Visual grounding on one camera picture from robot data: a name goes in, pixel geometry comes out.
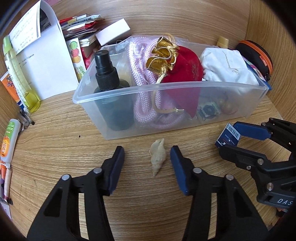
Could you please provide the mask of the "metal nail clipper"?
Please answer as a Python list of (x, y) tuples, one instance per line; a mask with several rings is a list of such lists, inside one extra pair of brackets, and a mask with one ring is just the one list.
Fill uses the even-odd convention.
[(30, 125), (33, 126), (35, 124), (35, 122), (30, 118), (30, 116), (23, 109), (21, 109), (20, 112), (18, 113), (18, 119), (22, 125), (21, 131), (24, 131)]

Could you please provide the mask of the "white green orange tube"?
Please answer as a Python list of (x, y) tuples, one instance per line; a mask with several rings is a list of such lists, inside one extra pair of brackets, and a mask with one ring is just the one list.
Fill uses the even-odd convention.
[(4, 138), (1, 145), (1, 161), (4, 163), (11, 163), (14, 149), (16, 145), (16, 140), (18, 138), (19, 132), (21, 130), (21, 123), (12, 118), (8, 126), (6, 127), (6, 131), (4, 133)]

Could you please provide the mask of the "red velvet pouch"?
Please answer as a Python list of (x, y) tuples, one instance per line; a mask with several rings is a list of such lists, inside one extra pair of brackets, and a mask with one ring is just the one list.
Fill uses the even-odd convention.
[[(146, 62), (147, 70), (158, 75), (157, 83), (197, 82), (203, 78), (203, 67), (198, 56), (189, 48), (179, 46), (173, 37), (159, 37)], [(173, 99), (178, 109), (184, 110), (192, 118), (198, 107), (200, 89), (169, 89), (167, 95)]]

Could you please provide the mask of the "black orange round case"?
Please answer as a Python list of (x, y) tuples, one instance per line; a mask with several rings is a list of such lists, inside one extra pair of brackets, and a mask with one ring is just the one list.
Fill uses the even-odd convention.
[(270, 80), (273, 73), (273, 61), (263, 47), (254, 41), (242, 40), (235, 49), (259, 70), (266, 81)]

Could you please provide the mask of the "stack of books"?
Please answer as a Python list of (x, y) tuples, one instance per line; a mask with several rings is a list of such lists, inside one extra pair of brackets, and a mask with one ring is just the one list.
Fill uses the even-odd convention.
[(88, 47), (96, 41), (103, 25), (101, 15), (84, 14), (59, 21), (65, 41), (78, 39), (80, 47)]

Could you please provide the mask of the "yellow sunscreen bottle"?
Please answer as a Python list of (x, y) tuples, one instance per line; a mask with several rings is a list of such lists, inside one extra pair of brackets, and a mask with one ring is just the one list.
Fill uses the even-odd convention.
[(220, 36), (216, 43), (216, 46), (223, 49), (228, 49), (229, 47), (229, 39)]

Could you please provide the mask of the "white paper bag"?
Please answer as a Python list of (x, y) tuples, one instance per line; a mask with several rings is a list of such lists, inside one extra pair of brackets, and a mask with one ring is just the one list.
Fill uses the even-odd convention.
[(36, 2), (9, 33), (20, 68), (41, 100), (75, 90), (78, 80), (55, 12)]

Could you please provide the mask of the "white drawstring pouch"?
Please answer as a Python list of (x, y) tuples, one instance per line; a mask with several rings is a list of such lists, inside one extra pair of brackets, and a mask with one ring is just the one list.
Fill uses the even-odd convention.
[(205, 48), (200, 61), (204, 81), (219, 82), (228, 91), (240, 95), (259, 87), (256, 77), (237, 50)]

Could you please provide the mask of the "clear plastic storage bin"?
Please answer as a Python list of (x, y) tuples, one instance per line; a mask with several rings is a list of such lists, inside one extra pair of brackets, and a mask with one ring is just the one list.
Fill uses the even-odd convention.
[[(157, 83), (158, 75), (147, 70), (151, 50), (162, 36), (130, 36), (120, 43), (103, 47), (94, 55), (81, 82), (74, 92), (73, 102), (81, 105), (97, 129), (107, 140), (159, 133), (191, 126), (247, 117), (268, 92), (259, 79), (259, 87), (245, 95), (228, 91), (219, 82)], [(173, 37), (175, 43), (192, 50), (200, 59), (205, 48), (215, 46), (191, 43)], [(173, 110), (177, 104), (167, 90), (200, 89), (198, 106), (228, 97), (237, 107), (235, 114), (221, 112), (217, 118), (200, 121), (184, 110)]]

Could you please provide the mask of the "beige seashell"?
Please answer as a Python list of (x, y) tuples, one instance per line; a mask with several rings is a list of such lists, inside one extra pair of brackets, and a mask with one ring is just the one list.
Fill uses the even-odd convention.
[(151, 156), (152, 175), (155, 177), (166, 160), (165, 139), (160, 138), (152, 143), (149, 153)]

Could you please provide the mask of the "colourful embroidered charm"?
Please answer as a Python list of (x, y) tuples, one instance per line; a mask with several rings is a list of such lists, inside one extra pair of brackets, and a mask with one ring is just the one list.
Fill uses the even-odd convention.
[(232, 115), (237, 113), (238, 109), (235, 104), (229, 100), (228, 97), (219, 98), (218, 99), (218, 106), (221, 109), (223, 114)]

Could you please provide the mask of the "blue card box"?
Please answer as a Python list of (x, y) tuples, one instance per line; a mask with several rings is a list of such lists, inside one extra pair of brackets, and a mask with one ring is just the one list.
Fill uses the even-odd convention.
[(233, 125), (227, 123), (224, 130), (217, 138), (215, 142), (215, 146), (219, 149), (222, 146), (228, 144), (231, 146), (237, 146), (240, 140), (241, 134), (234, 128)]

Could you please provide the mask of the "floral square tile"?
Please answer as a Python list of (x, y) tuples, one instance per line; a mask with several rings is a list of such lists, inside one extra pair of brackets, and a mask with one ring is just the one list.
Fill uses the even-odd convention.
[(200, 121), (208, 121), (217, 118), (221, 114), (221, 109), (216, 102), (205, 102), (198, 106), (196, 115)]

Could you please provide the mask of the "fruit pattern box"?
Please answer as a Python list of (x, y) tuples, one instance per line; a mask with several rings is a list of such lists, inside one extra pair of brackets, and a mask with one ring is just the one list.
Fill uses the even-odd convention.
[(82, 56), (82, 52), (79, 44), (79, 39), (78, 38), (70, 39), (66, 42), (66, 44), (67, 44), (67, 48), (73, 63), (73, 67), (74, 67), (78, 82), (80, 82), (86, 72), (86, 67), (84, 64), (84, 60), (83, 60), (83, 56)]

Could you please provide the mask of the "white small box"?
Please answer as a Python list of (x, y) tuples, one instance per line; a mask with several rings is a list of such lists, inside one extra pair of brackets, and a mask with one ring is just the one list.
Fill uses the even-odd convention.
[(129, 31), (130, 27), (125, 19), (120, 19), (103, 30), (97, 32), (95, 37), (99, 44), (104, 46), (114, 40), (117, 40), (120, 36), (128, 33)]

